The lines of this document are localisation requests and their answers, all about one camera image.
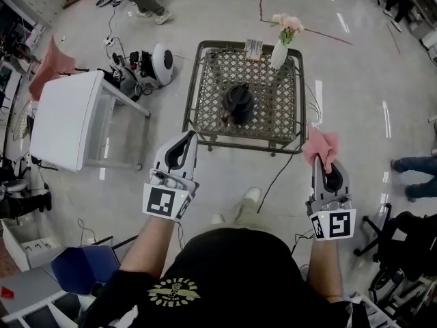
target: printed logo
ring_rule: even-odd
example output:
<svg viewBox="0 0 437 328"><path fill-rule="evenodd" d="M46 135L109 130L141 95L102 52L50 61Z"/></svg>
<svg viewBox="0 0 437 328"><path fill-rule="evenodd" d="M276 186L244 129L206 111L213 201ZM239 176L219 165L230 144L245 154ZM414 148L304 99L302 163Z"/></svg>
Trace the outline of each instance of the printed logo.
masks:
<svg viewBox="0 0 437 328"><path fill-rule="evenodd" d="M190 279L171 278L155 284L148 292L150 301L154 301L156 305L173 308L187 305L189 301L200 298L194 289L197 289L197 286Z"/></svg>
<svg viewBox="0 0 437 328"><path fill-rule="evenodd" d="M313 223L313 228L315 232L315 237L317 239L324 238L322 226L320 225L319 217L316 215L311 219L311 222Z"/></svg>
<svg viewBox="0 0 437 328"><path fill-rule="evenodd" d="M149 204L147 205L147 211L154 214L171 216L174 199L175 193L173 191L152 187L152 190L150 191Z"/></svg>
<svg viewBox="0 0 437 328"><path fill-rule="evenodd" d="M329 236L350 236L350 213L333 213L329 215Z"/></svg>

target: pink cloth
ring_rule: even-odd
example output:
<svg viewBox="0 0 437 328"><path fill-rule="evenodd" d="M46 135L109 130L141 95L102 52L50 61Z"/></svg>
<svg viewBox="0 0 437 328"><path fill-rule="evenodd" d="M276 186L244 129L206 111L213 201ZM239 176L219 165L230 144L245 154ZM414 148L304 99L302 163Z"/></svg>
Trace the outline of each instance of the pink cloth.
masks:
<svg viewBox="0 0 437 328"><path fill-rule="evenodd" d="M310 126L308 128L308 141L302 147L303 155L312 166L317 155L322 158L325 172L331 173L331 164L339 150L339 136L336 133L323 133Z"/></svg>
<svg viewBox="0 0 437 328"><path fill-rule="evenodd" d="M76 60L62 53L53 36L47 47L47 53L42 60L32 82L29 84L29 92L32 100L39 101L44 85L53 79L58 79L58 72L75 73Z"/></svg>

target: metal table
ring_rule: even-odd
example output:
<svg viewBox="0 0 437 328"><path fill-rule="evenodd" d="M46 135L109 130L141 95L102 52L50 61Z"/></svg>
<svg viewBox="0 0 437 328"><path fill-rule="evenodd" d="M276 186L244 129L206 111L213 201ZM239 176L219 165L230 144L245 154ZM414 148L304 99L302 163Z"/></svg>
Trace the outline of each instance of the metal table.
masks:
<svg viewBox="0 0 437 328"><path fill-rule="evenodd" d="M302 54L288 50L279 70L270 68L273 46L263 45L260 61L244 58L245 43L203 41L191 75L182 130L199 134L199 144L276 153L301 153L305 142L305 80ZM221 121L223 96L248 83L254 95L253 118L244 126ZM288 146L299 139L296 146Z"/></svg>

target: pink flower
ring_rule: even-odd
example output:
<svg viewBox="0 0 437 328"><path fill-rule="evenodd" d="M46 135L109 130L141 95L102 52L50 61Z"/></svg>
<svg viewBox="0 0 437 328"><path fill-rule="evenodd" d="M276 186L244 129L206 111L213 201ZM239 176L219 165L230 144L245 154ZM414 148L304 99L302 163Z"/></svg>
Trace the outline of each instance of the pink flower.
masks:
<svg viewBox="0 0 437 328"><path fill-rule="evenodd" d="M287 17L283 21L285 28L290 28L294 31L303 31L304 27L297 17Z"/></svg>
<svg viewBox="0 0 437 328"><path fill-rule="evenodd" d="M279 24L279 25L283 25L284 20L289 18L289 16L287 14L274 14L272 16L272 22Z"/></svg>

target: white vase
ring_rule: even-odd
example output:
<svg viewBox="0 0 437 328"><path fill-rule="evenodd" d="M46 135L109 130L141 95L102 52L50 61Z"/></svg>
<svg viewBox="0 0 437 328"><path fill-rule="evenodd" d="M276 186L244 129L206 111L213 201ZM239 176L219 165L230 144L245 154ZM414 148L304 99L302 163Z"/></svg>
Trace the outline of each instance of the white vase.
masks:
<svg viewBox="0 0 437 328"><path fill-rule="evenodd" d="M288 53L288 44L282 45L282 42L278 40L274 46L272 57L270 58L270 67L273 69L279 69L285 62Z"/></svg>

